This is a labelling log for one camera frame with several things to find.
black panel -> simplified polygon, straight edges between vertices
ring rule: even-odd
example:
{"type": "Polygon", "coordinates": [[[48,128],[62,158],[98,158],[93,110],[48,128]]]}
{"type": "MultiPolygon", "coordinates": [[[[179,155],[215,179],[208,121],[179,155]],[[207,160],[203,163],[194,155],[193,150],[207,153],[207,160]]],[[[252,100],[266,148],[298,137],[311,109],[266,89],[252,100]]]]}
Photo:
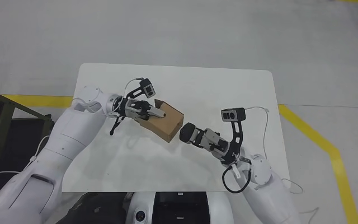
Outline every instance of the black panel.
{"type": "Polygon", "coordinates": [[[157,192],[152,224],[209,224],[206,192],[157,192]]]}

camera lens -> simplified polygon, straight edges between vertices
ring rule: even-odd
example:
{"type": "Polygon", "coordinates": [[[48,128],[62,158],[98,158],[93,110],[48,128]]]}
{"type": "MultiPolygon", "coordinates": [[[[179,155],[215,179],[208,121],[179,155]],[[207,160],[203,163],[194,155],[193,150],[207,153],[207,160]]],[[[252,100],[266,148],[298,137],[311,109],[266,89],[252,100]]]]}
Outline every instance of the camera lens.
{"type": "Polygon", "coordinates": [[[139,211],[135,214],[135,219],[138,221],[138,222],[141,222],[145,219],[145,213],[143,211],[139,211]]]}

wire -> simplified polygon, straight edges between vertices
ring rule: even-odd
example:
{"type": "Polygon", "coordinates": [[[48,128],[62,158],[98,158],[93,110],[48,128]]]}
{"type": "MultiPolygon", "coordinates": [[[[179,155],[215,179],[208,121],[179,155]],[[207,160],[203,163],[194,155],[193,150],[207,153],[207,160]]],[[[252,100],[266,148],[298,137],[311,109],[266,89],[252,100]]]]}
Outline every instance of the wire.
{"type": "MultiPolygon", "coordinates": [[[[125,87],[124,87],[124,92],[123,92],[123,95],[122,95],[122,98],[121,98],[121,101],[118,103],[118,106],[116,107],[116,108],[114,108],[114,110],[112,110],[111,112],[109,112],[109,113],[106,113],[106,114],[103,114],[104,116],[109,116],[109,115],[113,115],[113,113],[115,113],[115,111],[120,107],[120,105],[121,105],[121,103],[122,103],[122,101],[123,101],[123,99],[124,99],[124,97],[125,97],[125,92],[126,92],[126,90],[127,90],[127,87],[128,87],[128,85],[129,85],[129,83],[131,83],[132,81],[134,81],[134,80],[143,80],[144,78],[143,77],[139,77],[139,78],[133,78],[132,80],[130,80],[126,85],[125,85],[125,87]]],[[[81,102],[83,102],[84,104],[85,104],[85,108],[87,109],[87,110],[89,110],[90,112],[92,112],[92,113],[98,113],[99,111],[101,111],[101,108],[98,110],[98,111],[94,111],[94,110],[92,110],[91,109],[91,106],[89,106],[89,104],[87,103],[87,102],[85,102],[83,99],[81,99],[81,98],[78,98],[78,97],[76,97],[76,98],[73,98],[72,99],[72,101],[74,101],[74,100],[79,100],[79,101],[81,101],[81,102]]]]}
{"type": "MultiPolygon", "coordinates": [[[[286,178],[282,178],[281,180],[287,180],[287,181],[289,181],[289,182],[295,184],[296,186],[298,186],[298,187],[301,189],[301,192],[291,192],[291,191],[290,191],[291,194],[303,194],[303,188],[302,188],[298,183],[296,183],[296,182],[294,182],[294,181],[292,181],[292,180],[286,179],[286,178]]],[[[319,207],[316,207],[315,209],[310,210],[310,211],[299,212],[299,214],[306,214],[306,213],[312,213],[312,212],[314,212],[313,215],[311,216],[311,218],[310,218],[309,221],[308,221],[308,224],[311,224],[311,221],[312,221],[313,217],[317,214],[318,210],[319,210],[319,207]]]]}
{"type": "MultiPolygon", "coordinates": [[[[24,171],[26,168],[28,168],[28,166],[29,166],[32,162],[35,161],[35,159],[37,158],[37,155],[39,154],[40,146],[41,146],[42,142],[45,140],[45,138],[48,138],[48,137],[50,137],[50,136],[44,136],[44,137],[41,139],[39,145],[37,146],[37,150],[36,150],[36,152],[35,152],[35,155],[33,155],[33,156],[30,158],[30,162],[25,166],[25,168],[23,168],[22,171],[24,171]]],[[[0,174],[3,174],[3,173],[19,174],[20,172],[18,172],[18,171],[0,171],[0,174]]]]}
{"type": "Polygon", "coordinates": [[[248,170],[248,177],[247,177],[247,181],[245,183],[245,185],[240,189],[240,190],[231,190],[227,185],[226,185],[226,182],[225,182],[225,175],[226,173],[231,170],[233,167],[232,166],[228,166],[226,168],[226,170],[223,172],[223,175],[222,175],[222,181],[223,181],[223,184],[224,184],[224,187],[226,188],[226,190],[228,190],[228,192],[232,193],[232,194],[238,194],[238,193],[241,193],[245,190],[245,188],[248,186],[248,184],[250,183],[251,181],[251,169],[248,170]]]}
{"type": "Polygon", "coordinates": [[[48,137],[50,137],[50,136],[44,136],[44,137],[41,139],[39,145],[37,146],[37,150],[36,150],[35,155],[30,158],[30,162],[25,166],[25,168],[23,168],[23,170],[25,170],[26,168],[28,168],[28,166],[29,166],[32,162],[35,161],[35,159],[37,158],[38,153],[39,153],[39,151],[40,151],[40,146],[41,146],[42,142],[45,140],[45,138],[48,138],[48,137]]]}
{"type": "Polygon", "coordinates": [[[99,110],[98,110],[98,111],[92,110],[92,109],[90,108],[90,106],[88,105],[88,103],[86,103],[86,102],[85,102],[84,100],[82,100],[81,98],[78,98],[78,97],[73,98],[71,102],[73,102],[74,100],[79,100],[79,101],[83,102],[83,103],[85,104],[85,106],[83,106],[83,107],[85,107],[87,110],[89,110],[89,111],[92,112],[92,113],[96,113],[96,112],[99,111],[99,110]]]}
{"type": "Polygon", "coordinates": [[[290,192],[291,194],[303,194],[303,188],[298,183],[296,183],[292,180],[286,179],[286,178],[282,178],[281,180],[287,180],[287,181],[295,184],[296,186],[298,186],[301,189],[301,192],[290,192]]]}
{"type": "Polygon", "coordinates": [[[120,107],[120,105],[121,105],[121,103],[122,103],[122,101],[123,101],[123,99],[124,99],[124,97],[125,97],[125,92],[126,92],[126,90],[127,90],[128,85],[129,85],[131,82],[133,82],[134,80],[143,80],[143,79],[144,79],[143,77],[133,78],[132,80],[130,80],[130,81],[125,85],[125,87],[124,87],[124,92],[123,92],[121,101],[119,101],[118,106],[112,111],[112,113],[114,113],[114,112],[120,107]]]}
{"type": "MultiPolygon", "coordinates": [[[[262,109],[262,110],[264,110],[265,113],[266,113],[266,124],[265,124],[265,130],[263,131],[262,144],[263,144],[263,152],[264,152],[264,154],[265,154],[265,159],[267,159],[267,154],[266,154],[266,149],[265,149],[265,137],[266,137],[267,124],[268,124],[268,122],[269,122],[269,110],[268,110],[267,108],[263,108],[263,107],[261,107],[261,106],[252,106],[252,107],[250,107],[250,108],[245,108],[245,110],[251,110],[251,109],[255,109],[255,108],[262,109]]],[[[301,189],[301,192],[291,192],[291,191],[290,191],[291,194],[303,194],[303,191],[304,191],[303,188],[302,188],[299,184],[297,184],[296,182],[294,182],[294,181],[292,181],[292,180],[289,180],[289,179],[286,179],[286,178],[282,178],[281,180],[287,180],[287,181],[289,181],[289,182],[295,184],[296,186],[298,186],[298,187],[301,189]]],[[[317,207],[317,208],[315,208],[315,209],[313,209],[313,210],[310,210],[310,211],[299,212],[299,213],[300,213],[300,214],[306,214],[306,213],[312,213],[312,212],[313,212],[311,218],[310,218],[309,221],[308,221],[308,224],[310,224],[311,221],[312,221],[312,219],[313,219],[313,217],[317,214],[318,210],[319,210],[319,207],[317,207]]]]}
{"type": "Polygon", "coordinates": [[[312,213],[313,212],[313,215],[311,216],[311,218],[308,221],[308,224],[311,224],[311,221],[312,221],[313,217],[317,214],[318,210],[319,210],[319,207],[317,207],[317,208],[315,208],[313,210],[310,210],[310,211],[300,212],[300,214],[306,214],[306,213],[312,213]]]}
{"type": "Polygon", "coordinates": [[[245,108],[245,110],[251,110],[251,109],[255,109],[255,108],[262,109],[266,113],[266,124],[265,124],[265,130],[263,131],[262,145],[263,145],[263,152],[265,154],[265,159],[267,159],[267,154],[266,154],[266,149],[265,149],[265,137],[266,137],[267,124],[269,123],[269,110],[267,108],[263,108],[261,106],[252,106],[250,108],[245,108]]]}
{"type": "Polygon", "coordinates": [[[19,174],[20,173],[18,171],[1,171],[0,174],[4,174],[4,173],[7,173],[7,172],[14,173],[14,174],[19,174]]]}

white cable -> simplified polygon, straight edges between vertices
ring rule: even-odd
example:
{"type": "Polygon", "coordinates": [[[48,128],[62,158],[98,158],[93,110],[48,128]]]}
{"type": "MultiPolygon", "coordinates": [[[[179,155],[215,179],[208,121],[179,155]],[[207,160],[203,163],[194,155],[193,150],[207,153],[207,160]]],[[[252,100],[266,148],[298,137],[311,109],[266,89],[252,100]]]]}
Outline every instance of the white cable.
{"type": "MultiPolygon", "coordinates": [[[[124,97],[125,97],[125,93],[126,93],[126,90],[127,90],[127,87],[128,87],[128,85],[129,85],[129,83],[131,83],[132,81],[134,81],[134,80],[143,80],[144,78],[143,77],[140,77],[140,78],[133,78],[132,80],[130,80],[126,85],[125,85],[125,87],[124,87],[124,92],[123,92],[123,95],[122,95],[122,98],[121,98],[121,101],[118,103],[118,106],[116,107],[116,108],[114,108],[114,110],[112,110],[111,112],[109,112],[109,113],[106,113],[106,114],[103,114],[104,116],[109,116],[109,115],[113,115],[113,113],[115,113],[115,111],[120,107],[120,105],[121,105],[121,103],[122,103],[122,101],[123,101],[123,99],[124,99],[124,97]]],[[[89,104],[87,103],[87,102],[85,102],[84,100],[82,100],[81,98],[78,98],[78,97],[76,97],[76,98],[73,98],[72,99],[72,101],[74,101],[74,100],[79,100],[79,101],[81,101],[81,102],[83,102],[84,104],[85,104],[85,108],[87,108],[90,112],[92,112],[92,113],[98,113],[99,111],[101,111],[101,108],[98,110],[98,111],[94,111],[94,110],[92,110],[91,109],[91,107],[89,106],[89,104]]]]}
{"type": "Polygon", "coordinates": [[[1,171],[0,174],[6,173],[6,172],[12,172],[14,174],[19,174],[20,173],[18,171],[1,171]]]}
{"type": "Polygon", "coordinates": [[[265,137],[266,137],[267,123],[269,122],[269,110],[267,108],[263,108],[261,106],[252,106],[250,108],[245,108],[245,110],[251,110],[251,109],[255,109],[255,108],[262,109],[266,113],[266,124],[265,124],[265,130],[263,131],[262,145],[263,145],[263,152],[265,154],[265,159],[267,159],[267,154],[266,154],[266,149],[265,149],[265,137]]]}
{"type": "MultiPolygon", "coordinates": [[[[30,162],[25,166],[25,168],[23,168],[22,171],[24,171],[26,168],[28,168],[28,166],[29,166],[32,162],[34,162],[34,161],[36,160],[37,154],[38,154],[39,151],[40,151],[40,146],[41,146],[42,142],[45,140],[45,138],[48,138],[48,137],[50,137],[50,136],[44,136],[44,137],[41,139],[39,145],[37,146],[37,150],[36,150],[36,152],[35,152],[35,155],[33,155],[33,156],[30,158],[30,162]]],[[[14,173],[14,174],[19,174],[19,173],[20,173],[20,172],[18,172],[18,171],[1,171],[0,174],[6,173],[6,172],[11,172],[11,173],[14,173]]]]}
{"type": "Polygon", "coordinates": [[[127,90],[128,85],[129,85],[132,81],[134,81],[134,80],[143,80],[143,79],[144,79],[143,77],[133,78],[132,80],[130,80],[129,82],[127,82],[127,84],[126,84],[125,87],[124,87],[124,91],[123,91],[123,95],[122,95],[121,101],[119,101],[118,106],[117,106],[116,108],[114,108],[114,110],[113,110],[112,112],[110,112],[110,114],[113,114],[113,113],[120,107],[120,105],[121,105],[123,99],[125,98],[125,92],[126,92],[126,90],[127,90]]]}
{"type": "Polygon", "coordinates": [[[39,145],[37,146],[37,150],[36,150],[35,155],[30,158],[30,162],[25,166],[25,168],[23,168],[23,170],[25,170],[26,168],[28,168],[28,166],[29,166],[32,162],[34,162],[34,161],[36,160],[36,158],[37,158],[37,156],[38,156],[38,153],[39,153],[39,151],[40,151],[40,146],[41,146],[42,142],[45,140],[45,138],[48,138],[48,137],[50,137],[50,136],[44,136],[44,137],[41,139],[39,145]]]}
{"type": "MultiPolygon", "coordinates": [[[[250,110],[250,109],[254,109],[254,108],[262,109],[266,113],[266,124],[265,124],[265,130],[263,131],[263,140],[262,140],[262,142],[263,142],[263,152],[265,154],[265,158],[267,159],[267,154],[266,154],[266,149],[265,149],[265,136],[266,136],[267,123],[269,122],[269,110],[267,108],[263,108],[261,106],[252,106],[250,108],[245,108],[245,110],[250,110]]],[[[302,194],[303,193],[303,188],[299,184],[297,184],[296,182],[294,182],[292,180],[288,180],[286,178],[282,178],[281,180],[287,180],[287,181],[295,184],[296,186],[298,186],[301,189],[301,192],[291,192],[290,191],[291,194],[302,194]]],[[[313,210],[310,210],[310,211],[299,212],[299,213],[300,214],[306,214],[306,213],[312,213],[313,212],[313,215],[311,216],[311,218],[308,221],[308,224],[311,224],[311,221],[312,221],[313,217],[317,214],[318,210],[319,210],[319,207],[317,207],[317,208],[315,208],[313,210]]]]}
{"type": "Polygon", "coordinates": [[[311,216],[311,218],[309,218],[309,221],[308,221],[308,224],[311,224],[311,221],[312,221],[313,217],[317,214],[318,210],[319,210],[319,207],[317,207],[317,208],[315,208],[315,209],[313,209],[313,210],[310,210],[310,211],[300,212],[300,214],[305,214],[305,213],[312,213],[312,212],[314,212],[313,215],[311,216]]]}

black cable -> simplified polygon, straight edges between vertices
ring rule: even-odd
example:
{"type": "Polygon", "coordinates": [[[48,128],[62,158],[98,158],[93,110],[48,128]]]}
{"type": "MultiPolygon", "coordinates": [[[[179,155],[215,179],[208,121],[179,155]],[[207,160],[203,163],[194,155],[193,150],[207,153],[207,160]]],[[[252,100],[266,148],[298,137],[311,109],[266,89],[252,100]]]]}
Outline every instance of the black cable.
{"type": "Polygon", "coordinates": [[[232,193],[232,194],[238,194],[238,193],[241,193],[245,190],[245,188],[248,186],[248,184],[250,183],[250,180],[251,180],[251,169],[248,170],[248,178],[247,178],[247,181],[245,183],[245,185],[240,189],[240,190],[231,190],[227,185],[226,185],[226,182],[225,182],[225,175],[226,173],[231,170],[233,167],[232,166],[229,166],[228,168],[226,168],[226,170],[223,172],[223,175],[222,175],[222,180],[223,180],[223,184],[226,188],[226,190],[228,190],[228,192],[232,193]]]}

